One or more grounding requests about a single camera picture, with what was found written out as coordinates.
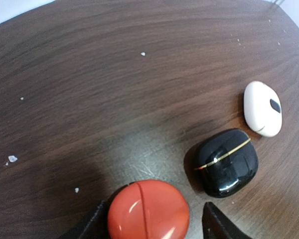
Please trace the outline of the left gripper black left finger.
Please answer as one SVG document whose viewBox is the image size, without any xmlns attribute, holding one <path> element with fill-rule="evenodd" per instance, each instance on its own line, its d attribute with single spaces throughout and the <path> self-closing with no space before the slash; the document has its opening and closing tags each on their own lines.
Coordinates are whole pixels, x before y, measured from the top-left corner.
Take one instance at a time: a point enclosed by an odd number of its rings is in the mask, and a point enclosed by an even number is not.
<svg viewBox="0 0 299 239">
<path fill-rule="evenodd" d="M 109 204 L 101 200 L 73 228 L 61 235 L 60 239 L 108 239 L 107 214 Z"/>
</svg>

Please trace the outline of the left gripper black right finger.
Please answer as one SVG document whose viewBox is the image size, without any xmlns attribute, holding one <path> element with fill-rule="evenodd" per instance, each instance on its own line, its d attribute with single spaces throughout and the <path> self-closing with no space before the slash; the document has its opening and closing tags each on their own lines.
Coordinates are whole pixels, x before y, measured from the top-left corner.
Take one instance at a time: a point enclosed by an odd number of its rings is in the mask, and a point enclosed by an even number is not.
<svg viewBox="0 0 299 239">
<path fill-rule="evenodd" d="M 204 204 L 202 228 L 204 239 L 251 239 L 212 202 Z"/>
</svg>

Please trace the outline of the red round charging case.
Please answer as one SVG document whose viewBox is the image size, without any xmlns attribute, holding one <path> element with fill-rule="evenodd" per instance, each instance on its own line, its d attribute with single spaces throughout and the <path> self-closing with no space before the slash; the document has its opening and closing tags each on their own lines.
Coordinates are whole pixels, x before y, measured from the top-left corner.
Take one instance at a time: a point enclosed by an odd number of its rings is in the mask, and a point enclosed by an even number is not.
<svg viewBox="0 0 299 239">
<path fill-rule="evenodd" d="M 183 239 L 189 206 L 172 185 L 159 180 L 135 182 L 113 199 L 108 212 L 112 239 Z"/>
</svg>

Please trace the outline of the black charging case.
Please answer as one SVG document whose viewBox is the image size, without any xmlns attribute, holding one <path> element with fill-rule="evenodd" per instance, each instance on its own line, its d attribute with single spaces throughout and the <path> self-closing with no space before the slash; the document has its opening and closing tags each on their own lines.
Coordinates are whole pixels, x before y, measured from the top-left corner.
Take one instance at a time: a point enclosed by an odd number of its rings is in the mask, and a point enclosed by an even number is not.
<svg viewBox="0 0 299 239">
<path fill-rule="evenodd" d="M 229 197 L 256 175 L 259 159 L 246 132 L 219 132 L 193 146 L 184 158 L 190 183 L 214 198 Z"/>
</svg>

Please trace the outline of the white charging case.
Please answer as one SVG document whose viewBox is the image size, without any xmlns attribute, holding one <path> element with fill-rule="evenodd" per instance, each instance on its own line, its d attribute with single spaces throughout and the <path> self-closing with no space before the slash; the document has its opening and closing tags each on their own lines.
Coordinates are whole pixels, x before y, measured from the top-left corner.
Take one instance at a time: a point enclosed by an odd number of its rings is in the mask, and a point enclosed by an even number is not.
<svg viewBox="0 0 299 239">
<path fill-rule="evenodd" d="M 244 90 L 244 117 L 249 128 L 264 137 L 276 136 L 282 128 L 282 106 L 277 93 L 260 81 Z"/>
</svg>

